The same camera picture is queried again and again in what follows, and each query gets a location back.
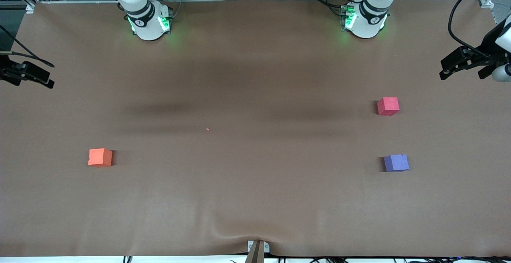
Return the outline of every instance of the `blue cube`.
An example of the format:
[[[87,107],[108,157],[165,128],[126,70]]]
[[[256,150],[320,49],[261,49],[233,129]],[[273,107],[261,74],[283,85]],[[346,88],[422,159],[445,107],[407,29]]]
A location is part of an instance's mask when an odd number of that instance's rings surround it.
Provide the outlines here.
[[[387,172],[401,172],[409,169],[406,154],[392,154],[385,157],[385,170]]]

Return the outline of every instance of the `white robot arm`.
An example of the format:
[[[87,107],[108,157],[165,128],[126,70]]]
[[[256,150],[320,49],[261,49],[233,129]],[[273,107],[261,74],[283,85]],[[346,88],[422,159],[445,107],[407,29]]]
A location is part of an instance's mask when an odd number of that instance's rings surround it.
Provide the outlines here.
[[[345,29],[359,38],[369,39],[383,28],[387,11],[394,0],[362,0],[349,3],[350,17],[345,20]]]
[[[491,76],[495,81],[511,81],[511,15],[487,33],[482,43],[471,48],[460,46],[440,61],[443,81],[460,70],[484,66],[479,78]]]
[[[117,0],[128,14],[131,29],[141,39],[153,41],[170,32],[172,11],[158,1]]]

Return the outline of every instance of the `table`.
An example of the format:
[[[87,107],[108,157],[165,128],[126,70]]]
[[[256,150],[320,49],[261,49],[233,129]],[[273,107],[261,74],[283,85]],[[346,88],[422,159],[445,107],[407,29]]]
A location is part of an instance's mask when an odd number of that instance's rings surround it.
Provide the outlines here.
[[[453,4],[396,0],[362,40],[312,0],[187,2],[154,42],[114,4],[38,4],[18,39],[56,85],[0,83],[0,255],[250,239],[287,256],[511,255],[511,85],[440,81]],[[477,45],[494,24],[466,0],[453,30]],[[383,96],[396,116],[375,114]],[[115,166],[87,166],[99,147]],[[383,172],[389,154],[411,169]]]

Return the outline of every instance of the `green led light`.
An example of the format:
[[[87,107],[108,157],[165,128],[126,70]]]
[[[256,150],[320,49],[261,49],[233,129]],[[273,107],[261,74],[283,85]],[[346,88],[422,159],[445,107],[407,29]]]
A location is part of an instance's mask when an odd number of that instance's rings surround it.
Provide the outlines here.
[[[128,18],[128,21],[129,21],[129,25],[131,26],[131,30],[132,30],[133,32],[136,32],[136,31],[135,31],[135,27],[133,26],[133,23],[131,22],[131,19],[130,19],[130,18]]]
[[[160,23],[160,26],[163,30],[168,30],[168,19],[167,18],[161,18],[158,17],[158,21]]]
[[[357,19],[357,14],[355,12],[353,12],[352,15],[346,19],[346,28],[352,28],[353,23],[355,22],[356,19]]]

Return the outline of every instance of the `cable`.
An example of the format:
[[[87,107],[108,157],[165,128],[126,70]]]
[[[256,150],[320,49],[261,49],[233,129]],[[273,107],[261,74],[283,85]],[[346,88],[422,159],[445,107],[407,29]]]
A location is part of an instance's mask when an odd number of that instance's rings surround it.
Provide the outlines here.
[[[340,8],[340,7],[341,7],[341,5],[329,4],[329,3],[327,2],[327,0],[324,0],[324,1],[323,1],[323,0],[317,0],[317,1],[319,1],[320,3],[322,3],[323,5],[326,5],[326,6],[330,6],[330,7],[337,7],[337,8]],[[359,1],[359,2],[358,2],[358,1],[352,1],[352,0],[345,0],[345,1],[348,1],[348,2],[351,2],[351,3],[358,3],[358,4],[362,2],[362,1]]]
[[[426,260],[427,262],[437,262],[437,263],[447,263],[447,262],[455,262],[459,260],[478,260],[478,261],[486,261],[488,263],[498,263],[498,261],[489,259],[489,258],[483,258],[483,257],[476,257],[476,256],[465,256],[465,257],[457,257],[455,259],[442,259],[442,258],[422,258]],[[408,261],[407,263],[424,263],[423,261]]]
[[[451,15],[449,16],[449,23],[447,24],[447,29],[449,30],[449,35],[455,40],[457,41],[458,43],[462,44],[463,46],[466,46],[467,48],[473,50],[474,52],[480,54],[481,56],[483,56],[484,58],[486,59],[490,59],[490,60],[493,60],[493,58],[481,51],[479,51],[477,48],[465,43],[464,41],[460,40],[457,36],[454,35],[454,33],[452,32],[452,18],[454,16],[454,12],[456,11],[456,8],[458,8],[458,5],[461,3],[462,0],[458,0],[455,4],[454,4],[454,7],[452,8],[451,10]]]
[[[181,4],[183,3],[183,0],[179,1],[179,6],[177,7],[176,13],[172,15],[172,19],[175,19],[177,16],[177,13],[179,12],[179,9],[181,9]]]
[[[32,59],[36,59],[42,63],[44,63],[45,65],[48,65],[49,67],[52,67],[54,68],[55,65],[53,65],[53,63],[50,63],[49,61],[45,61],[44,59],[41,59],[39,56],[36,56],[33,52],[31,52],[26,46],[24,46],[22,43],[20,43],[20,41],[18,39],[16,39],[15,36],[13,36],[8,30],[5,29],[5,27],[3,27],[2,25],[0,25],[0,29],[2,29],[11,39],[13,39],[18,45],[20,45],[20,47],[22,47],[24,50],[26,50],[29,54],[31,54],[31,56],[29,56],[28,54],[24,54],[24,53],[18,53],[18,52],[12,52],[13,55],[20,55],[20,56],[25,56],[25,57],[30,57]]]
[[[330,4],[328,3],[327,0],[325,0],[325,3],[327,4],[327,7],[328,9],[330,10],[330,12],[332,12],[333,14],[335,14],[336,16],[339,16],[340,18],[345,18],[345,16],[342,16],[341,14],[339,14],[338,12],[334,11],[333,8],[330,6]]]

